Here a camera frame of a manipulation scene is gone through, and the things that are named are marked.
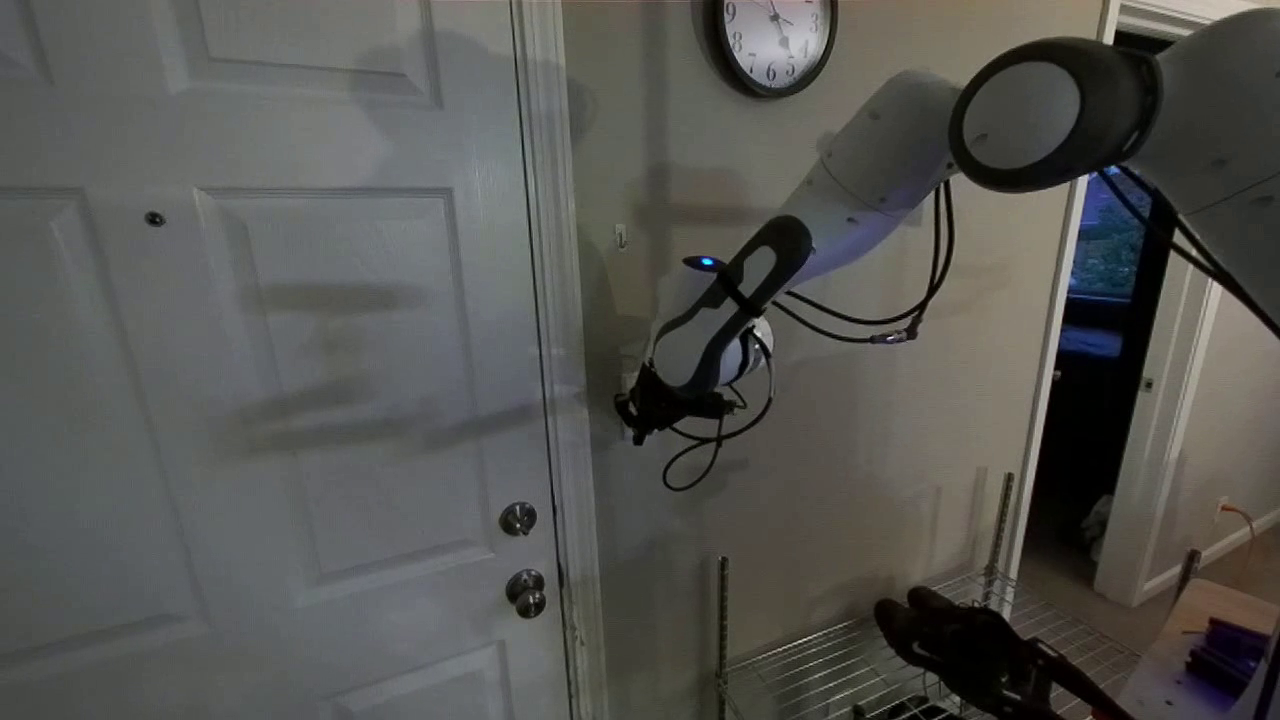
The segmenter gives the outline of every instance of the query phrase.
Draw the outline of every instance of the door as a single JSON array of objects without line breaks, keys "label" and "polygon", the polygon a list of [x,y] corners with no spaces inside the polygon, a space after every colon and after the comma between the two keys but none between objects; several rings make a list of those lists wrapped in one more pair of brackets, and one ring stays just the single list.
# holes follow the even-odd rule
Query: door
[{"label": "door", "polygon": [[567,717],[507,46],[0,0],[3,720]]}]

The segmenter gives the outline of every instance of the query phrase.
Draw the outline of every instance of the baseboard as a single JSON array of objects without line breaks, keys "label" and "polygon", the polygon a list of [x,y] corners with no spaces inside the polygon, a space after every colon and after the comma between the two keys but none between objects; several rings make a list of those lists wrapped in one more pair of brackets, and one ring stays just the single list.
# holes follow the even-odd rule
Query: baseboard
[{"label": "baseboard", "polygon": [[[1259,537],[1259,532],[1269,532],[1269,527],[1274,527],[1274,525],[1280,525],[1280,508],[1271,508],[1269,516],[1254,516],[1254,521],[1252,521],[1252,532]],[[1229,550],[1236,550],[1236,546],[1243,546],[1243,544],[1246,544],[1246,527],[1236,527],[1230,537],[1199,546],[1199,569],[1202,569],[1202,563],[1216,563],[1221,556],[1229,556]],[[1153,597],[1164,597],[1164,592],[1174,583],[1178,573],[1184,573],[1184,569],[1171,563],[1171,569],[1164,569],[1159,574],[1143,578],[1135,602],[1148,602]]]}]

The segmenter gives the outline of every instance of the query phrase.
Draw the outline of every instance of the doorknob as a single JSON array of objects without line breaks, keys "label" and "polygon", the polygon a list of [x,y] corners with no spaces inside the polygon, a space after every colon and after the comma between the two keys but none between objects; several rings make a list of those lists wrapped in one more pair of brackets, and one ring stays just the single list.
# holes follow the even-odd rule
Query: doorknob
[{"label": "doorknob", "polygon": [[496,527],[503,527],[507,537],[529,537],[535,525],[535,508],[517,501],[503,508],[503,516],[496,521]]},{"label": "doorknob", "polygon": [[545,589],[548,589],[545,573],[531,573],[531,569],[517,573],[507,578],[507,602],[517,609],[517,614],[535,618],[548,609]]}]

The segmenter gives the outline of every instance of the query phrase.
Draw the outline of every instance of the clock face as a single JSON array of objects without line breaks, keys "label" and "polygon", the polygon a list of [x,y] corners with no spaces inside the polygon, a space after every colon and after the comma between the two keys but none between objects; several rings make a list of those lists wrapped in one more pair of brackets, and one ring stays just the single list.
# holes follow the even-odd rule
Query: clock face
[{"label": "clock face", "polygon": [[792,95],[832,55],[836,0],[708,0],[708,35],[738,92]]}]

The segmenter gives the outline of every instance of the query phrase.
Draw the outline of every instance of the doorway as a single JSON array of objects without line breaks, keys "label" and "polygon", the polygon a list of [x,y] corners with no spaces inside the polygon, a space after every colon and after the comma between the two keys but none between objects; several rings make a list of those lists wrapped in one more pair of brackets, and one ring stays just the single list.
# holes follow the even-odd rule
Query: doorway
[{"label": "doorway", "polygon": [[[1148,55],[1164,46],[1143,35],[1115,35],[1115,45]],[[1130,407],[1143,391],[1168,240],[1164,200],[1120,166],[1089,176],[1022,544],[1038,573],[1068,583],[1093,589],[1096,574]]]}]

